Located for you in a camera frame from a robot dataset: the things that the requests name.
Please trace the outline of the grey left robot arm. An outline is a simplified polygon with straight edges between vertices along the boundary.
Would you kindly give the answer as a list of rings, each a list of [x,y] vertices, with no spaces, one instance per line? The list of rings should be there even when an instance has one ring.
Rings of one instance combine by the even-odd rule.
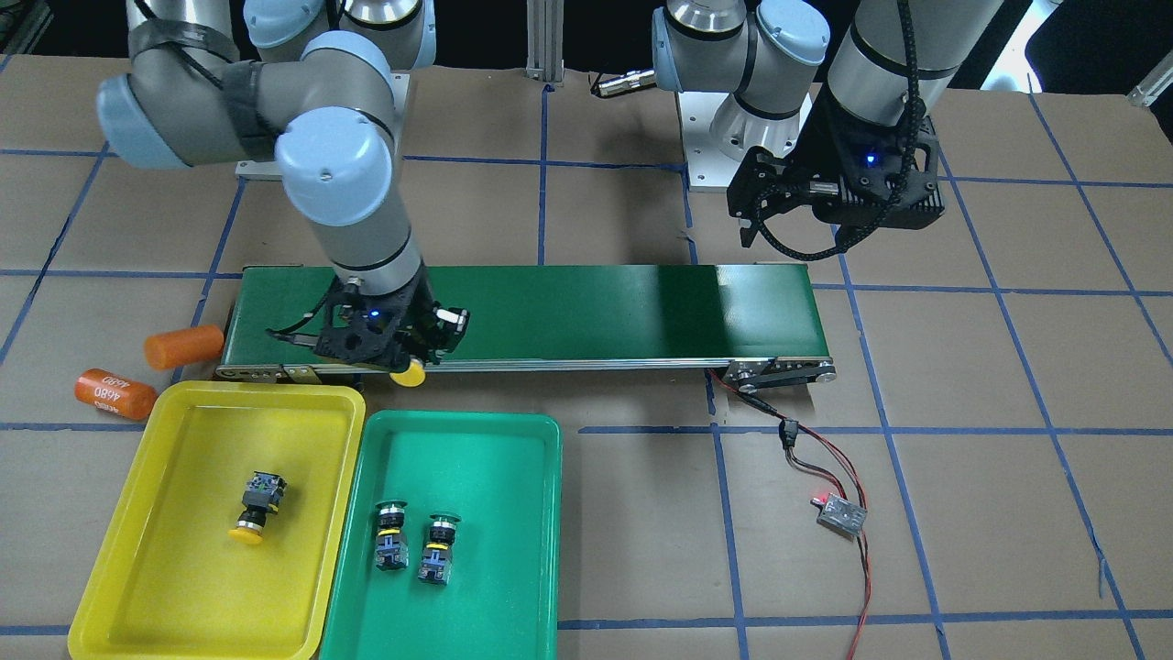
[[[666,91],[726,96],[743,247],[829,259],[944,215],[929,113],[998,9],[862,1],[834,43],[805,1],[669,1],[652,16],[652,69]]]

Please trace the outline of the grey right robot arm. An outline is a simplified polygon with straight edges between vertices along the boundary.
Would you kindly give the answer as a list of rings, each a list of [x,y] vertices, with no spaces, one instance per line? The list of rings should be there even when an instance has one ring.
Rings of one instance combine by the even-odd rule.
[[[436,365],[469,314],[434,295],[392,125],[398,72],[436,55],[432,1],[248,1],[244,60],[225,1],[129,1],[130,72],[99,87],[106,142],[141,169],[269,161],[334,280],[301,321],[269,327],[319,358],[405,373]]]

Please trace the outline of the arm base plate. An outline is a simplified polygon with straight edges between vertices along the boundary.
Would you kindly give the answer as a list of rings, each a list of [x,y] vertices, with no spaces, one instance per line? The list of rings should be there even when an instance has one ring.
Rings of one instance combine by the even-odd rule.
[[[779,159],[795,150],[813,97],[806,93],[799,113],[778,121],[746,113],[730,93],[678,93],[677,104],[689,185],[696,192],[719,193],[751,147],[762,147]]]
[[[411,100],[411,73],[394,72],[389,89],[392,89],[394,97],[394,109],[387,125],[389,125],[389,131],[392,131],[392,137],[394,138],[393,159],[399,161],[401,159],[402,134],[408,100]],[[235,173],[238,177],[243,177],[244,181],[282,181],[280,166],[277,166],[273,161],[239,161],[235,168]]]

